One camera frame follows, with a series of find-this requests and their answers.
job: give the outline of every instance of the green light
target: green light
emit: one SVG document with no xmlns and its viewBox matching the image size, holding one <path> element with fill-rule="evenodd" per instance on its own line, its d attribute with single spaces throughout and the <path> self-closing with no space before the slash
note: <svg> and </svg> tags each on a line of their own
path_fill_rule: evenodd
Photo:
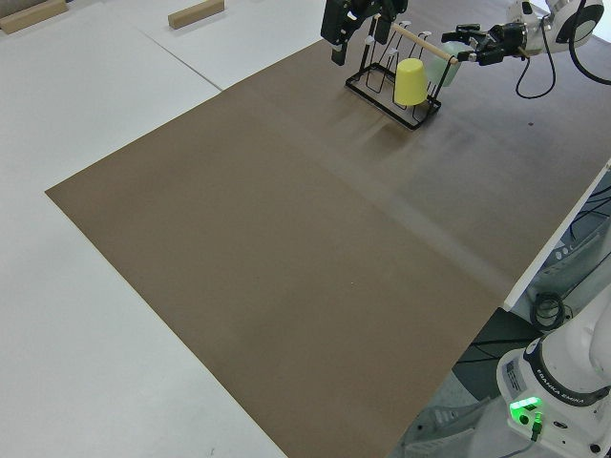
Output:
<svg viewBox="0 0 611 458">
<path fill-rule="evenodd" d="M 539 398 L 533 397 L 523 399 L 522 401 L 515 401 L 514 403 L 509 404 L 509 408 L 511 410 L 518 410 L 526 406 L 538 406 L 539 404 L 541 404 L 541 400 Z"/>
</svg>

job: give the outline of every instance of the table surface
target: table surface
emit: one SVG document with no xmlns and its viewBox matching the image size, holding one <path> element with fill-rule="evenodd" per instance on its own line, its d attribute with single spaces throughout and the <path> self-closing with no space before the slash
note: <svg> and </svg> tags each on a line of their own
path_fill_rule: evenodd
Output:
<svg viewBox="0 0 611 458">
<path fill-rule="evenodd" d="M 229 58 L 243 38 L 237 33 L 235 44 L 210 51 L 215 69 L 194 73 L 180 61 L 199 65 L 190 36 L 208 36 L 205 28 L 163 28 L 166 11 L 191 2 L 156 1 L 163 20 L 144 20 L 147 12 L 137 10 L 136 0 L 99 3 L 76 0 L 69 13 L 11 36 L 0 33 L 0 77 L 12 88 L 0 106 L 0 374 L 7 412 L 0 452 L 201 456 L 209 450 L 221 457 L 281 457 L 43 191 L 217 94 L 214 85 L 228 87 L 314 41 L 320 4 L 300 7 L 308 18 L 303 33 L 295 40 L 286 34 L 286 46 L 278 48 L 264 41 L 266 22 L 234 20 L 228 10 L 223 20 L 234 24 L 223 28 L 217 18 L 210 25 L 223 34 L 239 30 L 234 25 L 252 26 L 267 46 L 252 61 Z M 285 14 L 278 2 L 247 3 L 244 8 L 264 3 L 266 14 Z M 228 8 L 239 4 L 227 0 Z M 471 22 L 473 11 L 467 13 Z M 178 60 L 154 42 L 165 47 L 162 40 L 172 34 L 188 51 L 168 45 Z"/>
</svg>

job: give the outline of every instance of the robotic hand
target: robotic hand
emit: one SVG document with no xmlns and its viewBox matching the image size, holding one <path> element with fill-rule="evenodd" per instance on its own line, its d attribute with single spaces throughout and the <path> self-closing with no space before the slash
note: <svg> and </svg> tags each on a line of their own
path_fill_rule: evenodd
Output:
<svg viewBox="0 0 611 458">
<path fill-rule="evenodd" d="M 444 33 L 441 41 L 470 45 L 472 52 L 461 52 L 459 61 L 491 65 L 506 56 L 530 57 L 541 52 L 569 51 L 575 30 L 575 47 L 584 45 L 604 12 L 602 0 L 546 0 L 550 13 L 538 17 L 530 1 L 516 0 L 507 11 L 507 24 L 481 31 L 479 24 L 466 24 Z"/>
<path fill-rule="evenodd" d="M 611 454 L 611 285 L 573 320 L 499 361 L 509 426 L 566 458 Z"/>
<path fill-rule="evenodd" d="M 352 34 L 375 14 L 380 14 L 375 40 L 385 44 L 390 24 L 407 7 L 408 0 L 327 0 L 321 35 L 333 47 L 333 62 L 344 65 Z"/>
</svg>

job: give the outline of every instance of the black wire rack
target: black wire rack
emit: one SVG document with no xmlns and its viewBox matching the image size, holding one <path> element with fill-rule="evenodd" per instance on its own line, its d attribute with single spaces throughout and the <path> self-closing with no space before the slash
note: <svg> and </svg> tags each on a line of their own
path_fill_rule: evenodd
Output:
<svg viewBox="0 0 611 458">
<path fill-rule="evenodd" d="M 409 24 L 410 22 L 406 21 L 402 22 L 400 26 L 406 29 Z M 439 83 L 429 82 L 427 98 L 424 102 L 413 107 L 400 105 L 394 101 L 394 82 L 401 56 L 401 45 L 405 37 L 398 31 L 394 31 L 386 47 L 379 52 L 376 50 L 378 43 L 373 39 L 376 26 L 377 18 L 374 16 L 371 18 L 369 35 L 359 71 L 346 80 L 346 86 L 401 125 L 410 130 L 416 130 L 441 108 L 438 97 L 452 65 L 451 60 L 448 60 Z M 423 31 L 417 36 L 426 41 L 430 35 L 430 32 Z M 424 48 L 414 42 L 406 58 L 414 57 L 416 54 L 418 58 L 421 58 L 423 51 Z"/>
</svg>

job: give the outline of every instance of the brown paper sheet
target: brown paper sheet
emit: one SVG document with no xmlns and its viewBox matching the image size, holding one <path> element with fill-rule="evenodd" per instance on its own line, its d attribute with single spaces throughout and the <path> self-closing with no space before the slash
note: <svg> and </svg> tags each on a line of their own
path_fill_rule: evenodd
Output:
<svg viewBox="0 0 611 458">
<path fill-rule="evenodd" d="M 425 3 L 409 18 L 435 31 L 504 13 Z M 513 94 L 519 61 L 465 67 L 409 132 L 343 88 L 361 42 L 48 192 L 289 458 L 384 457 L 609 158 L 609 94 L 566 58 L 537 102 Z"/>
</svg>

